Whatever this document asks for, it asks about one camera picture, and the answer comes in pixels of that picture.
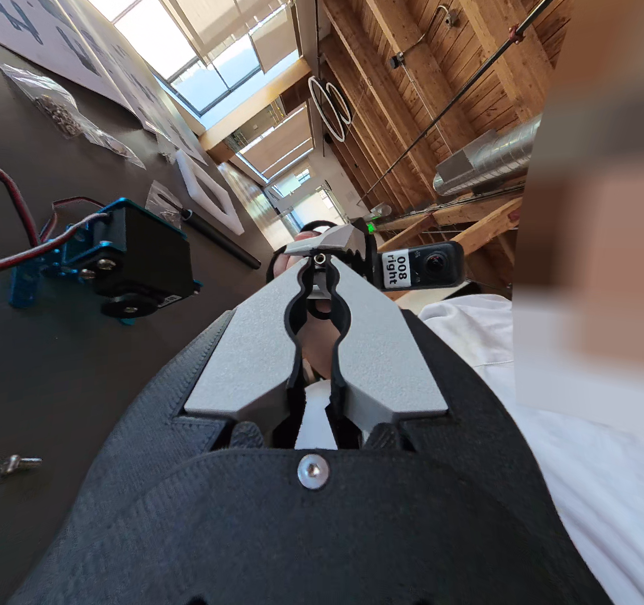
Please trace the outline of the black cylinder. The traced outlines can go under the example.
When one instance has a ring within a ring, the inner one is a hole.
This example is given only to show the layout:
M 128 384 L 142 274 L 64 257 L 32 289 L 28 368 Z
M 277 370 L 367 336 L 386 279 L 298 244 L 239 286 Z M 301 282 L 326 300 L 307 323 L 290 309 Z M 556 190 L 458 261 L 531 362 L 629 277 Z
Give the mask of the black cylinder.
M 259 270 L 262 263 L 245 249 L 240 247 L 235 241 L 227 237 L 213 225 L 205 221 L 204 218 L 197 215 L 190 209 L 182 208 L 180 210 L 182 220 L 187 226 L 197 231 L 206 239 L 210 240 L 216 246 L 220 247 L 229 255 L 233 256 L 239 262 L 253 270 Z

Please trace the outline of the clear bag with silver screws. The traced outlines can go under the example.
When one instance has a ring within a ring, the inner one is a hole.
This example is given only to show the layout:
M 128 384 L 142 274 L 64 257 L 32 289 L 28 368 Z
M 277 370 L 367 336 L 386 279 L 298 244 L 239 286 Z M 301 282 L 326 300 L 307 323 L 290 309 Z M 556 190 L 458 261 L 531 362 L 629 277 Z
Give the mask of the clear bag with silver screws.
M 81 114 L 74 97 L 49 77 L 31 71 L 1 64 L 7 78 L 25 94 L 67 138 L 75 138 L 84 133 Z

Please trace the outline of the white foam frame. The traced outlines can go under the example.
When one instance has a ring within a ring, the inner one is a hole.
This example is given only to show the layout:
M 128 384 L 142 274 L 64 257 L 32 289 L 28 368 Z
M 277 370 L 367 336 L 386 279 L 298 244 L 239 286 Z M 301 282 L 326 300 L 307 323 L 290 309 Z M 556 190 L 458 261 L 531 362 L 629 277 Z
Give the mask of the white foam frame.
M 241 236 L 245 229 L 228 191 L 213 180 L 185 151 L 177 150 L 175 159 L 190 199 L 232 233 Z

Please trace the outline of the black servo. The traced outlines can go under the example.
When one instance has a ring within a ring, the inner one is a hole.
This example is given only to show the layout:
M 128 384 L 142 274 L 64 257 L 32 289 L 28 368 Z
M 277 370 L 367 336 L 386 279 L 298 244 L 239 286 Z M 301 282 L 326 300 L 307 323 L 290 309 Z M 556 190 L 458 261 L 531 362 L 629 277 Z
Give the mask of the black servo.
M 9 305 L 32 307 L 44 278 L 75 281 L 102 302 L 101 314 L 125 325 L 197 296 L 187 236 L 127 198 L 109 205 L 71 197 L 52 214 L 25 252 L 1 259 L 11 273 Z

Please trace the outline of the white shirt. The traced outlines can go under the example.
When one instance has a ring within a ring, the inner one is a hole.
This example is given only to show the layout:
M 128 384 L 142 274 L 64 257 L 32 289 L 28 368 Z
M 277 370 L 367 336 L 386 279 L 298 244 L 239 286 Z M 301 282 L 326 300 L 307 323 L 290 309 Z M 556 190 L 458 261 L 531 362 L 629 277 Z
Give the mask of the white shirt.
M 535 455 L 566 531 L 614 604 L 643 603 L 643 440 L 519 403 L 512 304 L 463 295 L 418 317 L 489 386 Z

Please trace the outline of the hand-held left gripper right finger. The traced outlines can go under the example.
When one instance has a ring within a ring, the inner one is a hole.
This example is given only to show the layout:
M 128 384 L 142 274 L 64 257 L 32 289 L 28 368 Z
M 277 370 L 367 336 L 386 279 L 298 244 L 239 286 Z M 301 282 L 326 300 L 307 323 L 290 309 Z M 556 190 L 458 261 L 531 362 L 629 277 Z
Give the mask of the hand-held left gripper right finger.
M 326 267 L 332 353 L 331 404 L 352 424 L 442 416 L 447 403 L 397 304 L 331 257 Z

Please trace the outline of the silver air duct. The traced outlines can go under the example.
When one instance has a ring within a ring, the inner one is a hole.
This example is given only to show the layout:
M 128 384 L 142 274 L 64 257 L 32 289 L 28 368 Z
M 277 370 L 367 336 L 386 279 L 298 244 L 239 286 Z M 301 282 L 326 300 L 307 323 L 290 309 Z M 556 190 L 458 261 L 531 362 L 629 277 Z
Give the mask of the silver air duct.
M 512 178 L 529 166 L 542 114 L 504 134 L 489 130 L 437 165 L 433 188 L 451 196 Z

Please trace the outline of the printed instruction sheet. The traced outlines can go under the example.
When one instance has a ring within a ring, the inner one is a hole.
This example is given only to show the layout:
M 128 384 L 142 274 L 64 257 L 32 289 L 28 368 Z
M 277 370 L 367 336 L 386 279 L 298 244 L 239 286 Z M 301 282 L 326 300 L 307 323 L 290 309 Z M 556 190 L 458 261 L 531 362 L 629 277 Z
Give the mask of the printed instruction sheet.
M 122 106 L 146 131 L 206 164 L 147 62 L 88 0 L 1 0 L 1 45 Z

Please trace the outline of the clear plastic bag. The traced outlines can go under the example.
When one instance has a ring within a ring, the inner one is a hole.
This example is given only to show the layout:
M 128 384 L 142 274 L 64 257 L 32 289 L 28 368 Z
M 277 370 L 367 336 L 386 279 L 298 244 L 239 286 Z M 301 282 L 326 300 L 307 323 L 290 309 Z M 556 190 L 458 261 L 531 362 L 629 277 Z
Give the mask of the clear plastic bag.
M 173 195 L 163 184 L 154 180 L 148 192 L 145 209 L 161 220 L 180 227 L 183 206 L 179 199 Z

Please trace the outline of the small screw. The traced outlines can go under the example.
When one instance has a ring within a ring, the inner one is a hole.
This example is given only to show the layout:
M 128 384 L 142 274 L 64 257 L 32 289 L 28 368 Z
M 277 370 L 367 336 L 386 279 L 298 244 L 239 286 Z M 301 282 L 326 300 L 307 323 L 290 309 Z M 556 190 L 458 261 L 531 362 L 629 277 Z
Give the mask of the small screw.
M 42 463 L 42 458 L 11 455 L 1 462 L 1 478 L 9 477 L 18 472 L 37 469 Z

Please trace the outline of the black ceiling pipe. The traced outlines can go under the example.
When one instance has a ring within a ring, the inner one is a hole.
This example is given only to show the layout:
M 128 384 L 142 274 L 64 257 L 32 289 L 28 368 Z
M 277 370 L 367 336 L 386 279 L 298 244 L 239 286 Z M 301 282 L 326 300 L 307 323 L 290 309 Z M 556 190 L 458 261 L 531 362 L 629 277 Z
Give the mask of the black ceiling pipe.
M 527 14 L 524 21 L 517 23 L 509 29 L 507 39 L 503 42 L 501 46 L 492 54 L 490 57 L 485 60 L 485 62 L 479 67 L 479 69 L 472 74 L 471 78 L 462 86 L 462 88 L 452 97 L 452 99 L 447 103 L 442 111 L 437 114 L 427 127 L 425 127 L 414 141 L 407 146 L 407 148 L 398 156 L 398 158 L 391 164 L 389 168 L 376 180 L 376 182 L 369 188 L 369 190 L 360 197 L 360 201 L 366 199 L 367 195 L 370 194 L 377 185 L 379 185 L 388 175 L 393 173 L 395 167 L 423 140 L 426 135 L 436 127 L 439 121 L 449 112 L 457 102 L 481 79 L 485 73 L 493 67 L 495 62 L 497 62 L 503 54 L 513 45 L 519 45 L 525 38 L 525 32 L 533 24 L 533 22 L 552 4 L 554 0 L 541 0 L 538 2 L 532 11 Z

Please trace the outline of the person's right forearm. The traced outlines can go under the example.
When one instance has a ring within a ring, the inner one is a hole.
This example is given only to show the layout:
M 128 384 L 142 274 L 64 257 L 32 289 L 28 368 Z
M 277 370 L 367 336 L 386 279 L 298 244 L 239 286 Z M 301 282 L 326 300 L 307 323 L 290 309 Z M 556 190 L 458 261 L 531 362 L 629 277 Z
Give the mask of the person's right forearm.
M 339 331 L 329 319 L 319 319 L 310 312 L 307 321 L 297 334 L 302 356 L 321 378 L 332 375 L 333 348 Z

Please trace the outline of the narrow clear bag with screws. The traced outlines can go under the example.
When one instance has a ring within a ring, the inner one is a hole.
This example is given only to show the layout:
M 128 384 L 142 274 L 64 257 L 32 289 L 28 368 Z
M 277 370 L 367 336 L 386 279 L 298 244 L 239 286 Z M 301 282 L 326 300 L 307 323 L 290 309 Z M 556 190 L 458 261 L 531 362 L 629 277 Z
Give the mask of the narrow clear bag with screws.
M 140 158 L 138 158 L 138 156 L 126 144 L 116 139 L 114 136 L 101 130 L 100 127 L 92 123 L 81 114 L 75 116 L 75 119 L 80 126 L 82 135 L 89 142 L 112 151 L 113 153 L 121 156 L 125 160 L 142 169 L 146 168 Z

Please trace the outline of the person's right hand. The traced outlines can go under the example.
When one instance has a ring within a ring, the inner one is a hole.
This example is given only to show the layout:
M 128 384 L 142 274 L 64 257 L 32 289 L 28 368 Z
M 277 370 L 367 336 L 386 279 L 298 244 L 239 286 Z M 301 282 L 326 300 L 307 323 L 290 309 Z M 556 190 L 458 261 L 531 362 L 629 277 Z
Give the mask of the person's right hand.
M 318 236 L 322 227 L 327 228 L 328 223 L 321 220 L 307 223 L 289 243 L 278 248 L 269 262 L 265 276 L 265 283 L 270 283 L 274 280 L 274 278 L 280 276 L 284 271 L 292 267 L 293 264 L 297 263 L 298 260 L 300 260 L 300 257 L 298 256 L 285 254 L 286 247 L 289 247 L 291 243 L 295 243 L 296 241 L 301 241 Z

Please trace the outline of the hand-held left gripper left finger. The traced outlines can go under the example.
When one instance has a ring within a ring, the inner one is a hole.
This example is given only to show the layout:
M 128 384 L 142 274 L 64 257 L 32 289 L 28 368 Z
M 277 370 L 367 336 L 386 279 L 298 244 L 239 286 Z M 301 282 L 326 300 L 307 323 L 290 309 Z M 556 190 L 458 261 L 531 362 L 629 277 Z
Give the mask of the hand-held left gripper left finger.
M 237 422 L 282 422 L 296 383 L 314 265 L 303 258 L 234 311 L 184 410 Z

